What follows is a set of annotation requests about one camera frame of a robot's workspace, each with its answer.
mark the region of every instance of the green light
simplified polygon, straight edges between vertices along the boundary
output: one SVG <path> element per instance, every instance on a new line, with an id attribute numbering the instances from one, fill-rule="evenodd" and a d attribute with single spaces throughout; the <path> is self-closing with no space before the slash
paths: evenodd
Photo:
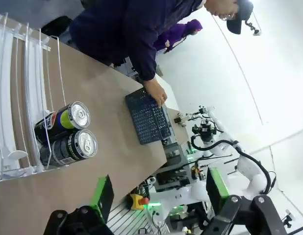
<path id="1" fill-rule="evenodd" d="M 160 205 L 161 205 L 161 203 L 159 203 L 159 202 L 158 203 L 149 203 L 148 204 L 149 207 L 158 207 Z"/>

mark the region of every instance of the baseball cap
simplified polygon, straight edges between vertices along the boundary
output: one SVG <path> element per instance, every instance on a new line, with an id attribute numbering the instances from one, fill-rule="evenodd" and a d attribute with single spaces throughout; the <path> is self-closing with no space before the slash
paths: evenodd
<path id="1" fill-rule="evenodd" d="M 239 11 L 234 20 L 227 20 L 227 28 L 231 33 L 241 34 L 242 21 L 247 21 L 253 12 L 254 5 L 249 0 L 237 0 Z"/>

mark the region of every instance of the bolt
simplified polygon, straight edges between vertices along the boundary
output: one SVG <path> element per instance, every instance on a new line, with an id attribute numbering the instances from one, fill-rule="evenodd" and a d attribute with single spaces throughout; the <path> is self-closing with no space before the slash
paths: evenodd
<path id="1" fill-rule="evenodd" d="M 260 203 L 263 203 L 263 202 L 265 202 L 265 199 L 262 198 L 262 197 L 259 197 L 259 198 L 258 198 L 258 201 L 259 201 Z"/>
<path id="2" fill-rule="evenodd" d="M 83 214 L 86 214 L 88 212 L 88 210 L 86 208 L 82 208 L 81 211 L 82 211 Z"/>
<path id="3" fill-rule="evenodd" d="M 231 201 L 234 202 L 234 203 L 237 203 L 239 201 L 239 199 L 237 197 L 232 197 Z"/>

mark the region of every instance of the can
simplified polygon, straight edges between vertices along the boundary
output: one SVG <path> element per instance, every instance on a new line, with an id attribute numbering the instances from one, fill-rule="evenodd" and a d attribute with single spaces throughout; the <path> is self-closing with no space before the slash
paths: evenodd
<path id="1" fill-rule="evenodd" d="M 46 117 L 49 141 L 54 142 L 72 132 L 86 128 L 90 123 L 90 114 L 87 107 L 77 101 L 53 112 Z M 44 119 L 34 127 L 35 136 L 39 143 L 48 142 Z"/>
<path id="2" fill-rule="evenodd" d="M 56 140 L 50 146 L 52 166 L 63 166 L 93 157 L 97 153 L 97 141 L 89 130 L 80 130 Z M 47 166 L 50 151 L 48 146 L 40 149 L 40 160 Z"/>

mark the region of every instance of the black basket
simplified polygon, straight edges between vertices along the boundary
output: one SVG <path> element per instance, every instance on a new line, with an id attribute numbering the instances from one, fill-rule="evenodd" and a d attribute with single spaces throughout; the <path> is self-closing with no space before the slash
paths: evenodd
<path id="1" fill-rule="evenodd" d="M 141 144 L 168 138 L 171 135 L 165 113 L 156 101 L 141 88 L 126 96 L 134 127 Z"/>

